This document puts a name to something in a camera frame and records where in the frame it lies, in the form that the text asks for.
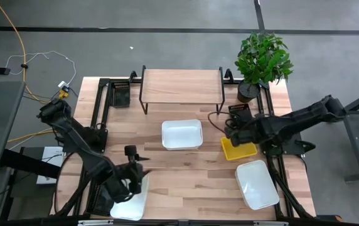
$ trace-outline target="wooden platform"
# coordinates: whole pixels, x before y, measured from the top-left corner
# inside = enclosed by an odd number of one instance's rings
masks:
[[[84,126],[90,125],[97,92],[98,77],[85,77],[79,93],[74,117]],[[245,206],[241,191],[235,180],[238,165],[265,158],[258,155],[236,161],[227,161],[220,146],[223,134],[207,120],[211,105],[154,104],[148,115],[139,103],[140,85],[131,85],[131,106],[110,108],[107,129],[109,139],[105,155],[115,164],[125,163],[124,146],[135,144],[141,156],[151,158],[143,161],[151,169],[150,188],[147,197],[145,219],[203,219],[203,220],[274,220],[274,208],[252,210]],[[271,85],[271,94],[276,115],[291,111],[285,82]],[[225,106],[239,104],[237,86],[225,85]],[[263,99],[267,112],[266,100]],[[257,103],[250,103],[253,114]],[[228,116],[213,115],[220,127]],[[161,144],[161,123],[167,120],[199,119],[203,128],[203,144],[193,151],[166,151]],[[315,215],[305,167],[300,159],[285,156],[284,163],[291,191],[304,208]],[[69,159],[62,170],[58,184],[58,209],[76,189],[82,160],[77,155]],[[281,206],[286,214],[284,196],[280,192]],[[83,196],[82,210],[87,200]]]
[[[142,101],[148,104],[221,104],[220,71],[146,69]]]

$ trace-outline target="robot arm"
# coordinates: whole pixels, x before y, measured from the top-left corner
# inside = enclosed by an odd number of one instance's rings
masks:
[[[225,132],[233,146],[250,142],[279,146],[294,134],[320,122],[338,122],[345,114],[340,101],[328,95],[309,107],[283,116],[256,115],[255,119],[250,121],[233,120],[225,128]]]
[[[82,194],[90,180],[96,180],[98,184],[104,185],[111,199],[116,203],[126,202],[133,195],[141,192],[142,179],[149,172],[143,171],[142,165],[136,162],[147,159],[139,157],[135,146],[125,147],[128,163],[114,165],[109,158],[102,155],[107,130],[83,127],[71,116],[71,108],[64,100],[52,100],[40,109],[37,117],[63,136],[63,151],[79,154],[87,171],[83,184],[79,185],[70,201],[59,213],[56,213],[57,215],[68,214],[73,202]],[[128,186],[122,182],[123,180],[130,181]]]

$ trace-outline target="gray floor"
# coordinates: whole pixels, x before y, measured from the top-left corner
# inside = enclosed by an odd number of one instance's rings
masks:
[[[258,28],[253,0],[0,1],[16,26],[116,28]],[[260,0],[267,29],[359,30],[359,0]],[[7,26],[0,13],[0,26]],[[84,76],[123,76],[148,68],[231,68],[240,41],[248,34],[191,33],[21,33],[26,52],[56,50],[77,65],[72,87]],[[332,94],[346,105],[359,97],[359,36],[284,35],[295,71],[288,82],[294,110]],[[0,31],[0,67],[21,54],[13,32]],[[9,67],[19,70],[20,61]],[[38,95],[51,96],[61,80],[73,75],[72,64],[57,55],[30,62],[27,83]],[[20,80],[21,75],[0,76]],[[75,107],[76,100],[68,103]],[[35,115],[41,104],[23,99],[11,137],[47,128]],[[338,214],[359,223],[359,182],[344,176],[358,172],[344,125],[320,124],[303,132],[317,145],[307,154],[308,176],[317,214]],[[33,138],[25,146],[54,145],[53,136]],[[27,200],[16,204],[16,217],[33,217]],[[44,203],[44,210],[49,203]]]

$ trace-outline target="white container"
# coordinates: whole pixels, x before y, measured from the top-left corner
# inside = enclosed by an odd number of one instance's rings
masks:
[[[167,150],[197,149],[203,143],[202,123],[197,119],[165,121],[161,140]]]
[[[279,194],[262,160],[238,166],[235,177],[244,202],[251,209],[259,210],[279,202]]]
[[[134,195],[128,202],[115,203],[110,210],[111,217],[125,220],[142,219],[149,190],[149,175],[142,179],[141,189],[142,192]]]

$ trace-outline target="yellow tray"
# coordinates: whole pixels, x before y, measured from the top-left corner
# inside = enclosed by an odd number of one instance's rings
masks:
[[[222,137],[220,139],[224,151],[225,159],[228,161],[253,156],[257,153],[256,146],[253,143],[247,143],[234,147],[231,140]]]

